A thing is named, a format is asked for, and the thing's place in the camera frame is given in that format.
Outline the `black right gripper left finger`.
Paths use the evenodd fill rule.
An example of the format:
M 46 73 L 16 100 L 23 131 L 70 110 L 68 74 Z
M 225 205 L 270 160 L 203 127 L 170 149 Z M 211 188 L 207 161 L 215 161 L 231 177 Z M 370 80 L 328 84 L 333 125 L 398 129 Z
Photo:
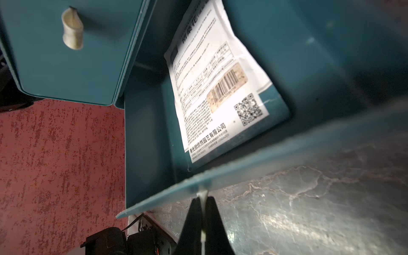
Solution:
M 200 198 L 194 198 L 184 222 L 182 233 L 173 255 L 200 255 L 203 210 Z

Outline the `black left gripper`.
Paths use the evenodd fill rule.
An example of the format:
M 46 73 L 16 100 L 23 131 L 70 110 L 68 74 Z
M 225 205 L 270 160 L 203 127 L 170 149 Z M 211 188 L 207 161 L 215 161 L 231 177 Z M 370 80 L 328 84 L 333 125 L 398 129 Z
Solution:
M 124 229 L 109 227 L 88 236 L 81 255 L 171 255 L 177 238 L 147 213 L 131 216 Z

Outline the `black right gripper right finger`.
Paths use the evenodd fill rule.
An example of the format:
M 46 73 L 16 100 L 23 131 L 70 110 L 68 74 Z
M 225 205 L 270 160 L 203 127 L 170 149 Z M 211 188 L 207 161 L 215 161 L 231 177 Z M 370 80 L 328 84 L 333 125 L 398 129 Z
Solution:
M 235 255 L 214 197 L 208 197 L 203 216 L 205 255 Z

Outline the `teal drawer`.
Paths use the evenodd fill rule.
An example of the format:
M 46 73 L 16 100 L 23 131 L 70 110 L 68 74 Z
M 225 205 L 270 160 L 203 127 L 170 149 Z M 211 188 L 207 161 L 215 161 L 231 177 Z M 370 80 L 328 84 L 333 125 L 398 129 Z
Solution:
M 407 1 L 225 1 L 234 33 L 290 117 L 203 166 L 183 150 L 164 58 L 189 1 L 143 11 L 134 65 L 117 102 L 125 116 L 125 210 L 119 218 L 216 190 L 408 126 Z

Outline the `teal drawer cabinet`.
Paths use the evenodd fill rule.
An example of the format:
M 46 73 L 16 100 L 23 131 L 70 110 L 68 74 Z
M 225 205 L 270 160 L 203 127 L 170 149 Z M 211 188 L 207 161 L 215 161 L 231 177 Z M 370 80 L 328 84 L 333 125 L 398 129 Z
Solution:
M 2 1 L 1 50 L 28 96 L 124 108 L 124 89 L 153 1 Z M 77 10 L 84 46 L 63 42 L 62 13 Z

